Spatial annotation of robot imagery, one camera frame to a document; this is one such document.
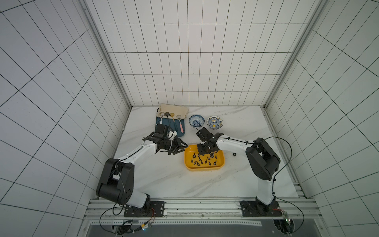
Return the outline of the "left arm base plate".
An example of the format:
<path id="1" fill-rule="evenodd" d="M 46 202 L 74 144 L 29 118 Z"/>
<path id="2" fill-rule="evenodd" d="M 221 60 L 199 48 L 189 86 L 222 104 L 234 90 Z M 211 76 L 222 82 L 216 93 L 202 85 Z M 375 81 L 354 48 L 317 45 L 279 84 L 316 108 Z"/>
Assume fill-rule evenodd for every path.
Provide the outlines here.
<path id="1" fill-rule="evenodd" d="M 127 206 L 124 217 L 162 217 L 164 201 L 148 201 L 143 207 Z"/>

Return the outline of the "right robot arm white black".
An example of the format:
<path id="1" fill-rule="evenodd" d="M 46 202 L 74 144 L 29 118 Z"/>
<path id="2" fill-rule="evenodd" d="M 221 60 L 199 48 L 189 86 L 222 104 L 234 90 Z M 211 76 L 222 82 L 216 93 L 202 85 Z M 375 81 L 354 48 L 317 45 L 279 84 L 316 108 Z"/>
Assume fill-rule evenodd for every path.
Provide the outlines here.
<path id="1" fill-rule="evenodd" d="M 273 177 L 279 170 L 281 160 L 265 139 L 259 137 L 252 142 L 242 141 L 222 133 L 214 135 L 206 128 L 200 129 L 196 135 L 201 141 L 197 145 L 200 155 L 214 155 L 218 151 L 245 155 L 258 178 L 257 206 L 268 209 L 275 202 Z"/>

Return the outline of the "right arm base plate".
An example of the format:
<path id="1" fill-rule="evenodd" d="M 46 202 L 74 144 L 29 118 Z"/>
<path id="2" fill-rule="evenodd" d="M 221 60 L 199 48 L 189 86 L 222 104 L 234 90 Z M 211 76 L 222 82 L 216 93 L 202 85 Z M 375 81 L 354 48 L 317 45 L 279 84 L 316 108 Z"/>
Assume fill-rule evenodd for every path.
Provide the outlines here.
<path id="1" fill-rule="evenodd" d="M 242 200 L 240 207 L 243 217 L 282 217 L 282 211 L 278 209 L 277 201 L 267 206 L 257 201 Z"/>

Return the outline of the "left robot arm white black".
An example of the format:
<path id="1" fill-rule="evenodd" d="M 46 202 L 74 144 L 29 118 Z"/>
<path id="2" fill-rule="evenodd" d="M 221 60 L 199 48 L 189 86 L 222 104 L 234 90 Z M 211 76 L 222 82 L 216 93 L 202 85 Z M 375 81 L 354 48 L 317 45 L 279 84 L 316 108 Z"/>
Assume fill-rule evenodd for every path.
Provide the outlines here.
<path id="1" fill-rule="evenodd" d="M 158 124 L 155 131 L 142 139 L 140 147 L 120 158 L 109 158 L 103 168 L 96 195 L 121 206 L 149 210 L 151 198 L 134 189 L 135 165 L 158 152 L 176 155 L 188 148 L 171 127 Z"/>

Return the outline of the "yellow plastic storage tray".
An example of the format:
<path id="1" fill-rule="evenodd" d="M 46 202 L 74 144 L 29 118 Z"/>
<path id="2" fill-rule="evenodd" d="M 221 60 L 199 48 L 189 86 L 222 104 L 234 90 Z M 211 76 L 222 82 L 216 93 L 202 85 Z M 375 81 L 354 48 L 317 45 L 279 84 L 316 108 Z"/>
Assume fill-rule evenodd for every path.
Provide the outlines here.
<path id="1" fill-rule="evenodd" d="M 218 170 L 225 165 L 223 151 L 200 155 L 197 145 L 189 145 L 184 151 L 184 163 L 189 171 Z"/>

